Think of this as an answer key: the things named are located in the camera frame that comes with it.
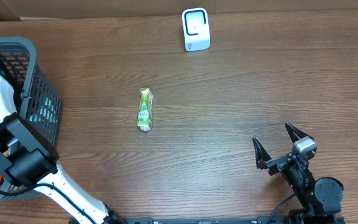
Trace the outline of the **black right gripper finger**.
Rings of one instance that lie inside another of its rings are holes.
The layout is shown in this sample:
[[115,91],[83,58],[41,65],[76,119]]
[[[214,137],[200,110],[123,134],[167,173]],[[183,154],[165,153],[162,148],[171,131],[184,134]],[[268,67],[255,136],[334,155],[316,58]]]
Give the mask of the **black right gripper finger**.
[[273,161],[272,158],[270,157],[268,152],[265,150],[263,145],[256,137],[252,138],[252,142],[255,150],[256,167],[258,169],[268,169],[269,168],[268,164]]
[[285,127],[286,127],[288,135],[290,136],[290,139],[291,139],[292,143],[295,143],[296,141],[298,141],[298,140],[300,140],[302,138],[305,138],[305,137],[309,137],[309,138],[313,139],[312,136],[310,136],[310,135],[304,133],[303,131],[299,130],[294,125],[292,125],[290,122],[286,122]]

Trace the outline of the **teal snack packet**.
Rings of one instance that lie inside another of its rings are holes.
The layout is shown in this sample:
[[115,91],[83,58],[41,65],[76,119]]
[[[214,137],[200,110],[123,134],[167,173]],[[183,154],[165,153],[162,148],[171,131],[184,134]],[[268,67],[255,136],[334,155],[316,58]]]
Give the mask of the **teal snack packet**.
[[41,104],[37,105],[37,111],[30,115],[29,121],[40,123],[56,123],[57,122],[57,107],[48,98]]

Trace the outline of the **green snack bar wrapper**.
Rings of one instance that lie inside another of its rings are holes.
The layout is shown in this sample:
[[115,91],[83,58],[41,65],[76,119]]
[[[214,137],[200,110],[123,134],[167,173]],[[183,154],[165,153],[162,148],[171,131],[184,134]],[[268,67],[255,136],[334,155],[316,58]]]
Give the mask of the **green snack bar wrapper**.
[[137,125],[143,132],[152,129],[153,94],[149,88],[140,89],[140,105],[137,114]]

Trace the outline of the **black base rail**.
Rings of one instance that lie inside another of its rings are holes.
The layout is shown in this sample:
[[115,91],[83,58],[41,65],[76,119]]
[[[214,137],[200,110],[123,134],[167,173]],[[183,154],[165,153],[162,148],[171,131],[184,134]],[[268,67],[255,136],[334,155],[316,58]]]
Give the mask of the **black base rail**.
[[[153,219],[153,218],[125,218],[128,224],[266,224],[268,223],[269,216],[259,216],[257,218],[223,218],[223,219]],[[292,221],[286,216],[273,217],[269,223],[273,224],[287,224],[287,223],[338,223],[345,224],[344,217],[337,217],[336,221],[329,219],[324,220],[319,218],[305,218],[303,222]]]

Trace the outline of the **dark grey plastic basket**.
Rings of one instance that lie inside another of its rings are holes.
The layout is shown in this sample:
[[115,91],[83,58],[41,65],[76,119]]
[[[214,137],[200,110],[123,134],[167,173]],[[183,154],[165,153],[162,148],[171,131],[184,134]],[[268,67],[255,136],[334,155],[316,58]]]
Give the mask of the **dark grey plastic basket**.
[[0,201],[38,196],[37,182],[57,171],[61,110],[33,43],[0,37]]

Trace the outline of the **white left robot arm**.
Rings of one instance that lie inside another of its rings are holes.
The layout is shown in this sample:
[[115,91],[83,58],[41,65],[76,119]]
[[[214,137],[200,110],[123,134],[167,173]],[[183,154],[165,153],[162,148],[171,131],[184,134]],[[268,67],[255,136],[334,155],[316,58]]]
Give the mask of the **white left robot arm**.
[[18,192],[46,195],[68,212],[76,223],[124,223],[114,210],[83,190],[63,169],[53,144],[17,113],[21,88],[0,60],[0,174]]

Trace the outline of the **white barcode scanner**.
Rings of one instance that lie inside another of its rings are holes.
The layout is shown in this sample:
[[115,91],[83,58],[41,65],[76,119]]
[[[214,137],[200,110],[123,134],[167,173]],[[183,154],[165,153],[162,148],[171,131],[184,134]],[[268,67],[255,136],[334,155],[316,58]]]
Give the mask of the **white barcode scanner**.
[[206,50],[211,45],[208,13],[205,8],[186,9],[181,15],[185,50]]

